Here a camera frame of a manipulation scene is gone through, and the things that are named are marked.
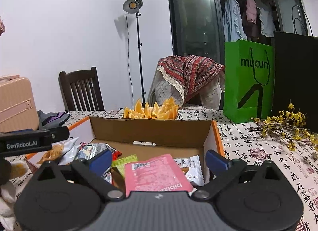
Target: cardboard box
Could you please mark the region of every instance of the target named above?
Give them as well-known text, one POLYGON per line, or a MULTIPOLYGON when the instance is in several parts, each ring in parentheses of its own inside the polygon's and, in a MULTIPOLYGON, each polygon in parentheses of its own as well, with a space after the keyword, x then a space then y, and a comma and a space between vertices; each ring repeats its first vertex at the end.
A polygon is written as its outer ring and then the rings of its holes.
MULTIPOLYGON (((213 149, 224 156, 223 146, 216 122, 209 120, 152 120, 152 119, 106 119, 85 117, 69 127, 70 137, 79 137, 77 142, 108 143, 122 153, 121 157, 136 154, 139 161, 155 156, 171 154, 173 158, 188 158, 199 155, 206 183, 209 170, 204 156, 213 149), (134 141, 156 143, 155 146, 134 145, 134 141)), ((40 165, 45 152, 29 154, 26 162, 32 172, 40 165)), ((114 185, 122 189, 122 181, 112 171, 114 185)))

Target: red snack wrapper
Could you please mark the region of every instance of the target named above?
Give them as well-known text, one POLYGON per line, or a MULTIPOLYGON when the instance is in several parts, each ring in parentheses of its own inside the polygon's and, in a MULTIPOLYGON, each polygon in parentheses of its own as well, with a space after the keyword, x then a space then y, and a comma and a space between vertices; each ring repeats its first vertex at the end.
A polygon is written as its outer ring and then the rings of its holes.
POLYGON ((131 191, 187 191, 193 186, 170 154, 125 164, 126 196, 131 191))

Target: chair back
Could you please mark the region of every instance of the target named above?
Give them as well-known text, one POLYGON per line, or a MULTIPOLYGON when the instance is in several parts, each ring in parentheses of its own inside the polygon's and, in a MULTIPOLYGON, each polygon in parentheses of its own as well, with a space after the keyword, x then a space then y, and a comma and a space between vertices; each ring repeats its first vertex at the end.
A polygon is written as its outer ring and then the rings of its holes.
POLYGON ((69 111, 104 111, 96 67, 68 74, 62 71, 59 78, 69 111))

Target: table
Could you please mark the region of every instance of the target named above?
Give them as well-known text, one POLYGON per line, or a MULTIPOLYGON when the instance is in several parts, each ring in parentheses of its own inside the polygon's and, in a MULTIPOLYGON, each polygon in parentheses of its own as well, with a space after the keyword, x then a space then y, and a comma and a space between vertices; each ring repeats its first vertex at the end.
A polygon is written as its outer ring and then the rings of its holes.
MULTIPOLYGON (((122 118, 120 111, 70 112, 65 123, 70 126, 85 116, 102 118, 122 118)), ((312 157, 310 147, 297 145, 295 152, 289 151, 276 138, 260 137, 250 133, 249 127, 255 123, 235 124, 223 115, 222 110, 207 110, 187 107, 179 110, 177 120, 216 120, 225 156, 228 159, 240 158, 248 164, 260 165, 264 160, 274 161, 297 191, 304 204, 304 214, 297 231, 314 231, 318 228, 318 162, 312 157)), ((7 158, 9 161, 21 160, 24 156, 7 158)), ((32 176, 29 170, 23 177, 12 180, 17 187, 16 197, 32 176)))

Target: snack package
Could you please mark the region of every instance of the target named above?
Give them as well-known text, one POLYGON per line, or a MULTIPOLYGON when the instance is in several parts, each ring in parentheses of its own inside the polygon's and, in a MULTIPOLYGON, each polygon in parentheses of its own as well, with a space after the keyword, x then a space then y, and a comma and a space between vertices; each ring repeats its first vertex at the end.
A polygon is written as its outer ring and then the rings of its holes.
POLYGON ((102 176, 102 178, 103 178, 106 182, 112 184, 112 173, 111 173, 111 172, 104 173, 103 176, 102 176))
POLYGON ((78 137, 53 144, 52 149, 46 151, 42 158, 39 160, 39 162, 37 162, 37 164, 43 164, 45 161, 49 160, 53 161, 59 158, 60 156, 65 155, 68 151, 72 149, 72 147, 74 147, 77 140, 78 137))
POLYGON ((125 164, 137 162, 137 161, 138 161, 138 158, 136 155, 126 156, 124 158, 113 161, 111 167, 117 168, 120 175, 125 178, 125 164))
POLYGON ((185 173, 185 177, 192 185, 204 186, 199 155, 190 158, 175 158, 174 161, 185 173))
POLYGON ((79 158, 84 158, 86 160, 93 158, 100 152, 109 149, 112 152, 112 160, 116 160, 119 156, 121 156, 121 152, 111 147, 106 143, 81 143, 80 150, 75 156, 75 160, 79 158))
POLYGON ((170 154, 125 164, 126 196, 131 191, 187 191, 193 186, 170 154))
POLYGON ((60 162, 58 163, 58 165, 67 165, 70 164, 74 161, 74 158, 78 152, 78 150, 80 149, 81 143, 76 143, 75 141, 75 145, 70 149, 70 151, 68 151, 60 160, 60 162))

